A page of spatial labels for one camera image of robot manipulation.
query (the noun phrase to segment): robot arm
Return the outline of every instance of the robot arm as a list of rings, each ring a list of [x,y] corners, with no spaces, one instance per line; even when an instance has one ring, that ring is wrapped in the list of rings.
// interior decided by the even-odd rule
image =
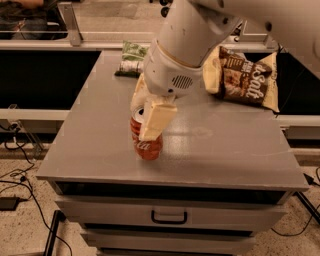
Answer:
[[[320,2],[314,0],[174,0],[145,58],[140,81],[144,90],[136,90],[131,103],[134,109],[146,102],[140,139],[155,140],[160,135],[174,118],[174,99],[192,91],[208,55],[242,18],[264,27],[320,78],[319,9]],[[158,105],[152,103],[155,97]],[[162,101],[168,112],[158,111]]]

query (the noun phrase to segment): black cable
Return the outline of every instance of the black cable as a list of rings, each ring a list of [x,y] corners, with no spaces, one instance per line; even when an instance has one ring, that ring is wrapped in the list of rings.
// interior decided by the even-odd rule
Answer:
[[[24,169],[24,170],[23,170],[23,169],[19,169],[19,168],[14,169],[14,170],[12,170],[12,171],[10,171],[10,172],[8,172],[8,173],[5,173],[5,174],[3,174],[2,176],[0,176],[0,179],[2,179],[3,177],[5,177],[5,176],[7,176],[7,175],[9,175],[9,174],[10,174],[10,177],[12,177],[12,178],[15,178],[15,177],[18,176],[18,175],[22,175],[22,173],[24,173],[24,175],[26,175],[27,172],[34,167],[35,164],[32,163],[32,162],[28,159],[28,156],[27,156],[26,152],[24,151],[24,149],[23,149],[22,147],[19,147],[19,149],[23,152],[24,157],[25,157],[25,159],[27,160],[27,162],[30,164],[30,166],[29,166],[27,169]]]
[[[9,127],[8,127],[8,128],[5,128],[5,127],[3,127],[3,126],[0,124],[0,128],[1,128],[2,130],[4,130],[4,131],[7,131],[7,132],[11,131]]]
[[[318,167],[318,168],[316,169],[316,175],[317,175],[318,181],[320,182],[319,169],[320,169],[320,167]]]
[[[313,177],[309,176],[309,175],[306,174],[306,173],[304,173],[303,175],[304,175],[304,177],[306,178],[306,181],[308,182],[309,185],[320,186],[319,183],[317,183],[317,182],[314,181],[314,178],[313,178]]]
[[[5,147],[7,150],[15,151],[15,150],[18,150],[20,147],[24,147],[26,144],[27,144],[27,143],[23,143],[22,145],[19,145],[18,147],[10,148],[10,147],[8,147],[8,142],[5,141],[5,142],[4,142],[4,147]]]
[[[50,228],[50,227],[48,226],[48,224],[46,223],[46,220],[44,219],[44,215],[43,215],[42,209],[41,209],[41,207],[40,207],[40,205],[39,205],[39,202],[38,202],[37,198],[36,198],[35,195],[33,194],[33,191],[32,191],[27,185],[25,185],[25,184],[23,184],[23,183],[18,183],[18,182],[14,182],[14,181],[7,181],[7,180],[0,180],[0,182],[1,182],[1,183],[7,183],[7,184],[14,184],[14,185],[17,185],[17,186],[20,185],[20,186],[26,187],[26,188],[29,190],[30,195],[32,196],[33,200],[35,201],[35,203],[36,203],[36,205],[37,205],[37,207],[38,207],[38,209],[39,209],[39,212],[40,212],[40,215],[41,215],[41,218],[42,218],[42,221],[43,221],[44,225],[46,226],[46,228],[47,228],[51,233],[53,233],[53,231],[51,230],[51,228]],[[72,249],[71,249],[70,245],[69,245],[65,240],[63,240],[61,237],[59,237],[59,236],[57,236],[57,235],[55,235],[55,237],[56,237],[57,239],[59,239],[61,242],[63,242],[63,243],[69,248],[70,255],[72,256]]]
[[[272,230],[274,233],[276,233],[277,235],[279,235],[279,236],[285,236],[285,237],[299,236],[299,235],[301,235],[301,234],[307,229],[307,227],[309,226],[312,218],[313,218],[313,216],[311,215],[310,218],[309,218],[309,220],[308,220],[308,222],[307,222],[307,224],[304,226],[304,228],[303,228],[299,233],[296,233],[296,234],[281,234],[281,233],[279,233],[278,231],[276,231],[274,228],[271,228],[271,230]]]
[[[1,194],[3,191],[5,191],[5,190],[7,190],[7,189],[10,189],[10,188],[14,188],[14,187],[16,187],[16,186],[18,186],[18,184],[15,184],[15,185],[12,185],[12,186],[6,187],[6,188],[4,188],[4,189],[0,190],[0,194]]]
[[[26,151],[25,151],[25,150],[22,148],[22,146],[20,146],[17,142],[16,142],[16,145],[17,145],[18,148],[22,151],[22,153],[23,153],[23,155],[24,155],[24,158],[27,160],[27,162],[28,162],[29,164],[31,164],[32,167],[33,167],[33,166],[34,166],[34,163],[32,163],[32,162],[29,160]]]

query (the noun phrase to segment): soda can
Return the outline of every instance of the soda can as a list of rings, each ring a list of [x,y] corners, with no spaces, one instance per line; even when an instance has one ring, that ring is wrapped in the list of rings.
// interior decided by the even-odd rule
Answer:
[[[139,140],[140,128],[143,122],[143,107],[137,108],[131,116],[130,127],[133,145],[136,153],[144,160],[155,160],[163,147],[162,134],[155,141]]]

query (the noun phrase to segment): package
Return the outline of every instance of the package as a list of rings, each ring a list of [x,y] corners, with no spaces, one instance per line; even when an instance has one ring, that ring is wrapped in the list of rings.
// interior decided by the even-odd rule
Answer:
[[[204,65],[206,90],[225,100],[279,112],[276,53],[253,63],[224,47],[217,48]]]
[[[143,60],[147,51],[148,48],[146,47],[124,41],[122,47],[122,61],[118,70],[115,72],[115,75],[139,77],[143,72]]]

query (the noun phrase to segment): floor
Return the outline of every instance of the floor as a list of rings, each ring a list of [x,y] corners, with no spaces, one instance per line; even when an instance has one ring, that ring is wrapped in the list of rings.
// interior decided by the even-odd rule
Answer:
[[[148,0],[84,0],[74,3],[75,14],[85,40],[121,41],[123,39],[150,39],[164,19],[160,16],[161,6]],[[31,145],[24,146],[31,158]],[[320,166],[320,149],[296,149],[301,171],[316,177],[315,171]],[[42,160],[37,160],[28,171],[27,178],[32,184],[34,195],[42,209],[44,219],[50,225],[54,210],[55,193],[45,181],[35,178]],[[0,145],[0,177],[17,169],[26,169],[30,164],[20,150],[8,151]],[[1,180],[19,182],[19,179],[6,175]],[[0,183],[0,191],[11,186]],[[320,204],[319,187],[312,186],[305,194],[313,203]],[[1,197],[18,196],[28,198],[29,192],[22,186],[11,187],[1,193]],[[284,206],[288,212],[274,229],[281,234],[297,234],[305,227],[310,214],[296,197],[292,197]],[[66,220],[59,227],[58,235],[71,246],[75,256],[93,256],[95,248],[88,247],[79,232],[78,224]],[[307,229],[298,236],[284,237],[268,230],[257,235],[254,248],[243,256],[315,256],[320,255],[320,226],[312,219]],[[45,227],[35,200],[21,202],[16,211],[0,212],[0,256],[31,255],[44,250],[48,230]],[[56,256],[70,255],[68,248],[60,241],[56,242]]]
[[[9,143],[10,147],[14,147],[14,143]],[[27,144],[24,146],[28,157],[32,159],[32,146]],[[46,149],[50,148],[50,144],[46,144]],[[301,165],[301,171],[316,178],[316,169],[320,166],[320,149],[294,149],[297,159]],[[36,200],[42,209],[44,219],[50,225],[54,210],[58,209],[54,203],[56,194],[45,181],[39,181],[35,178],[37,170],[41,165],[40,160],[35,162],[34,167],[27,172],[27,178],[32,184]],[[8,151],[4,148],[4,144],[0,145],[0,177],[8,172],[18,169],[26,169],[30,164],[25,160],[21,150]],[[13,178],[9,175],[2,177],[1,180],[19,182],[18,176]],[[11,184],[0,183],[0,191],[9,187]],[[320,187],[312,186],[305,195],[310,199],[313,205],[320,204],[319,197]],[[1,193],[1,197],[17,196],[20,198],[28,198],[29,192],[22,186],[16,186],[6,189]],[[297,234],[306,226],[310,218],[310,214],[302,206],[300,201],[293,196],[284,205],[287,214],[273,227],[281,234]],[[80,236],[81,227],[76,223],[70,223],[66,220],[61,223],[58,235],[63,238],[72,248],[75,256],[94,256],[95,248],[90,248]],[[284,237],[277,235],[274,231],[268,230],[259,233],[256,236],[256,245],[251,251],[243,256],[313,256],[320,254],[320,226],[312,219],[308,227],[300,235],[292,237]],[[39,209],[35,200],[30,199],[27,202],[21,202],[16,211],[0,212],[0,255],[38,255],[29,253],[43,252],[48,236],[48,230],[45,227]],[[68,256],[69,249],[60,241],[56,241],[53,255]]]

